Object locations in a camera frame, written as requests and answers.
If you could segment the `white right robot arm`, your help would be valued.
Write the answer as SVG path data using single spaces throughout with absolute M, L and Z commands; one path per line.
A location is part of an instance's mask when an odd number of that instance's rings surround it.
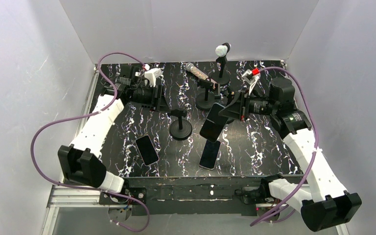
M 269 116 L 273 128 L 296 158 L 304 172 L 302 183 L 293 184 L 277 174 L 261 180 L 258 189 L 243 191 L 242 196 L 279 200 L 262 216 L 266 220 L 290 206 L 298 211 L 305 225 L 314 232 L 350 222 L 362 201 L 337 179 L 322 150 L 308 117 L 295 106 L 295 88 L 289 79 L 277 77 L 269 86 L 267 97 L 252 97 L 248 92 L 235 93 L 232 102 L 219 114 L 245 120 L 249 114 Z

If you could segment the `blue smartphone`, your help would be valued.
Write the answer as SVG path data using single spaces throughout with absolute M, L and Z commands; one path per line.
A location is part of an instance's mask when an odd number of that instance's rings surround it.
M 219 103 L 214 103 L 208 113 L 208 116 L 200 130 L 200 136 L 210 142 L 216 142 L 219 135 L 228 121 L 228 117 L 220 116 L 219 112 L 225 107 Z

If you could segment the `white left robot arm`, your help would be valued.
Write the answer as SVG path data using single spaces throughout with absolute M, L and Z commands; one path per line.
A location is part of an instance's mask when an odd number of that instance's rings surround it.
M 122 191 L 125 180 L 108 172 L 100 160 L 102 146 L 114 121 L 127 103 L 138 103 L 151 111 L 170 112 L 164 97 L 162 77 L 161 68 L 140 72 L 135 66 L 125 65 L 121 67 L 115 84 L 105 83 L 95 106 L 95 110 L 101 113 L 89 117 L 72 142 L 68 146 L 60 146 L 58 150 L 66 180 L 103 191 Z

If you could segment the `black phone stand front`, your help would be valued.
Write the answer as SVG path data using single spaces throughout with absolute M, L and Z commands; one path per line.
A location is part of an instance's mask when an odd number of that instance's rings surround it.
M 191 123 L 184 119 L 187 117 L 187 111 L 181 109 L 171 110 L 168 116 L 174 116 L 177 118 L 173 121 L 169 127 L 169 133 L 171 137 L 177 141 L 183 141 L 188 139 L 193 131 Z

